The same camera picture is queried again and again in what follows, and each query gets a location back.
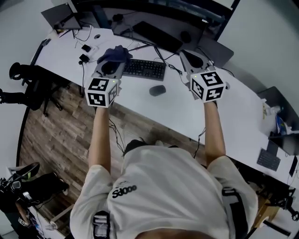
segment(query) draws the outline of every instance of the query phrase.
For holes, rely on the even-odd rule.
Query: black chair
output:
[[[20,65],[14,63],[9,70],[9,77],[14,80],[24,79],[23,82],[28,84],[25,93],[7,93],[0,89],[0,104],[24,104],[32,110],[38,110],[43,101],[43,114],[47,117],[47,106],[49,100],[55,106],[62,110],[62,106],[52,97],[60,87],[68,87],[69,80],[60,77],[51,71],[44,69],[38,65]]]

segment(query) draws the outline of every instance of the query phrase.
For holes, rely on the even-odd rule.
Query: white box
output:
[[[204,103],[222,98],[226,84],[223,83],[215,70],[190,76],[190,90]]]
[[[117,79],[92,77],[85,86],[89,106],[108,108],[119,93],[119,80]]]

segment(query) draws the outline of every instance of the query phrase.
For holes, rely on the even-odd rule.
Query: shirt sleeve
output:
[[[227,157],[220,157],[208,166],[207,170],[220,182],[223,187],[234,188],[241,196],[248,228],[254,223],[257,214],[257,195],[254,190],[245,182],[242,175]]]
[[[70,219],[75,239],[93,239],[93,216],[106,210],[106,201],[112,190],[112,178],[101,165],[90,167],[81,194],[76,201]]]

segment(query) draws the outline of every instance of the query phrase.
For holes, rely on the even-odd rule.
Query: white table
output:
[[[88,33],[89,29],[87,28],[80,31],[77,37],[86,39]],[[101,37],[94,39],[97,34],[100,34]],[[52,40],[44,47],[36,64],[82,86],[83,70],[78,61],[79,56],[84,52],[79,43],[75,49],[76,41],[73,39],[72,33]],[[143,45],[135,40],[114,36],[109,29],[98,28],[93,28],[89,40],[82,43],[89,46],[96,45],[100,48],[90,61],[98,59],[108,48],[114,48],[117,45],[128,49]],[[163,58],[172,54],[162,49],[160,52]],[[152,61],[158,57],[153,47],[134,50],[130,53],[135,59]],[[167,62],[184,71],[179,56],[174,55]],[[84,64],[85,82],[94,72],[96,65],[96,62]],[[286,157],[283,150],[278,149],[281,163],[277,172],[256,163],[260,149],[266,149],[268,145],[268,137],[261,132],[263,103],[252,90],[228,72],[222,69],[217,70],[222,80],[230,85],[230,89],[225,92],[223,99],[218,102],[227,155],[284,183],[290,184],[295,178],[293,184],[299,186],[296,174],[293,178],[289,177],[294,156]],[[186,82],[185,73],[183,73],[182,79]],[[165,86],[166,93],[158,97],[151,96],[149,94],[150,87],[160,84]],[[192,94],[182,84],[175,70],[167,67],[162,82],[123,76],[121,88],[122,91],[116,98],[116,103],[195,141],[198,140],[198,135],[205,127],[203,103],[193,99]],[[204,135],[200,142],[205,143]]]

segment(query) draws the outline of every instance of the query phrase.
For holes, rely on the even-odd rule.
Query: gray mouse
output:
[[[166,92],[166,88],[164,85],[156,85],[154,87],[151,87],[149,90],[150,95],[152,96],[158,96],[162,95]]]

